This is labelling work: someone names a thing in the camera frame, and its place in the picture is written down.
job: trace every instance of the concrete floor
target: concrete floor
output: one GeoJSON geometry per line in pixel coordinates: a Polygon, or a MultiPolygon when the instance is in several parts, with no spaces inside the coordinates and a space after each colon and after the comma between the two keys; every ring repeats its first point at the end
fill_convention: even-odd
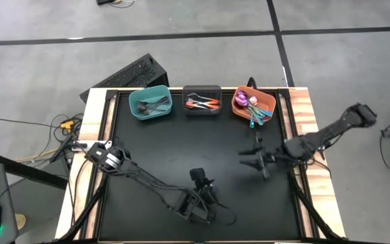
{"type": "MultiPolygon", "coordinates": [[[[274,0],[282,30],[390,26],[390,0],[274,0]]],[[[129,9],[95,1],[0,1],[0,40],[273,30],[265,0],[139,0],[129,9]]],[[[326,154],[350,239],[390,243],[390,171],[378,148],[390,123],[390,32],[283,36],[296,86],[309,87],[319,126],[354,102],[378,113],[371,129],[346,134],[326,154]]],[[[253,76],[285,86],[274,36],[0,46],[0,117],[50,123],[83,111],[78,95],[151,53],[172,86],[233,86],[253,76]]],[[[0,154],[38,153],[42,127],[0,122],[0,154]]],[[[50,148],[57,146],[52,142],[50,148]]],[[[390,162],[390,140],[384,143],[390,162]]],[[[50,240],[56,219],[17,243],[50,240]]]]}

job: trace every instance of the orange bin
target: orange bin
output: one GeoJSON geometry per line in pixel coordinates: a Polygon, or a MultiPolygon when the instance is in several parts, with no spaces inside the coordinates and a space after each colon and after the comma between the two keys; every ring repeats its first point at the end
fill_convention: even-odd
{"type": "MultiPolygon", "coordinates": [[[[233,113],[238,116],[244,117],[245,119],[251,120],[251,113],[246,108],[239,108],[234,101],[239,91],[243,91],[244,93],[246,93],[248,95],[248,98],[250,98],[251,96],[257,97],[256,107],[271,112],[273,116],[276,106],[276,99],[269,94],[265,94],[264,92],[258,91],[245,85],[237,87],[236,92],[234,92],[233,100],[231,101],[233,113]]],[[[266,117],[264,118],[263,122],[269,121],[270,119],[271,117],[266,117]]]]}

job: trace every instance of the black post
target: black post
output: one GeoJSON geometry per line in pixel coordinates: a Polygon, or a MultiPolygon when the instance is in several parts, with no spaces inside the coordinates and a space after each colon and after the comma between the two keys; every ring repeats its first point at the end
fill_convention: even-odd
{"type": "Polygon", "coordinates": [[[40,169],[35,169],[34,167],[23,165],[2,156],[0,156],[0,163],[4,165],[7,173],[27,178],[34,182],[66,190],[67,180],[64,178],[55,176],[40,169]]]}

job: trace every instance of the wooden frame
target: wooden frame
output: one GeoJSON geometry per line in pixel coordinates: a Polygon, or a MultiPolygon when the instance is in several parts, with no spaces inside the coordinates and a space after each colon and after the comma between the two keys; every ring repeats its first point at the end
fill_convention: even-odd
{"type": "MultiPolygon", "coordinates": [[[[102,117],[104,113],[104,107],[106,102],[107,91],[111,90],[127,90],[135,91],[142,88],[93,88],[90,89],[87,105],[85,107],[84,119],[81,126],[81,131],[79,134],[80,140],[97,140],[102,126],[102,117]]],[[[179,90],[181,87],[172,87],[170,89],[179,90]]],[[[222,89],[235,89],[235,87],[222,87],[222,89]]],[[[260,89],[284,89],[283,87],[260,87],[260,89]]],[[[306,87],[294,87],[288,88],[290,94],[290,101],[292,105],[292,110],[294,112],[294,119],[297,126],[298,134],[306,134],[309,132],[318,131],[318,126],[314,111],[311,104],[311,98],[309,97],[309,92],[306,87]]],[[[281,98],[281,107],[282,113],[284,116],[284,122],[286,126],[287,137],[291,138],[292,129],[290,124],[290,119],[288,117],[288,110],[285,105],[285,98],[281,98]]],[[[110,99],[110,104],[107,111],[107,118],[105,119],[105,128],[104,128],[104,140],[109,139],[110,129],[112,123],[112,116],[114,112],[115,99],[110,99]]],[[[316,160],[327,165],[327,162],[321,158],[320,155],[316,155],[316,160]]],[[[74,156],[72,162],[72,169],[70,171],[70,185],[74,189],[74,184],[77,178],[77,175],[80,174],[77,185],[77,195],[73,196],[76,199],[75,205],[75,217],[77,218],[85,207],[85,201],[87,198],[90,177],[92,173],[92,163],[87,162],[85,166],[80,171],[80,168],[84,162],[84,154],[77,153],[74,156]]],[[[309,183],[309,189],[311,192],[311,197],[313,201],[313,206],[317,209],[320,215],[323,217],[324,221],[340,236],[345,236],[343,225],[341,222],[341,216],[339,214],[339,209],[337,205],[337,200],[335,197],[332,181],[330,179],[328,171],[323,167],[313,164],[308,167],[306,171],[309,183]]],[[[98,187],[98,183],[102,178],[101,173],[97,174],[95,189],[98,187]]],[[[58,227],[56,230],[55,238],[60,238],[67,233],[71,224],[72,216],[72,205],[70,201],[70,191],[66,189],[66,194],[64,196],[64,202],[62,205],[62,210],[60,214],[60,220],[58,222],[58,227]]],[[[97,213],[97,204],[94,207],[93,211],[90,214],[89,221],[87,223],[87,232],[85,237],[93,237],[93,229],[95,225],[95,217],[97,213]]],[[[301,210],[303,214],[303,222],[305,226],[305,233],[307,237],[312,237],[311,224],[309,221],[308,212],[305,207],[301,204],[301,210]]]]}

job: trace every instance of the teal bin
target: teal bin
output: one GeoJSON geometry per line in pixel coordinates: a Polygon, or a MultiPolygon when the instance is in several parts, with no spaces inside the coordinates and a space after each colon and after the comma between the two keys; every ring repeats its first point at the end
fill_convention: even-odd
{"type": "Polygon", "coordinates": [[[173,99],[171,98],[171,92],[169,92],[168,87],[164,85],[157,85],[154,87],[145,88],[139,91],[134,91],[129,95],[130,111],[132,115],[139,120],[151,119],[163,115],[167,115],[171,112],[173,106],[173,99]],[[157,109],[164,110],[162,111],[151,111],[149,115],[143,115],[137,111],[138,102],[157,102],[164,96],[168,97],[169,104],[163,104],[157,107],[157,109]]]}

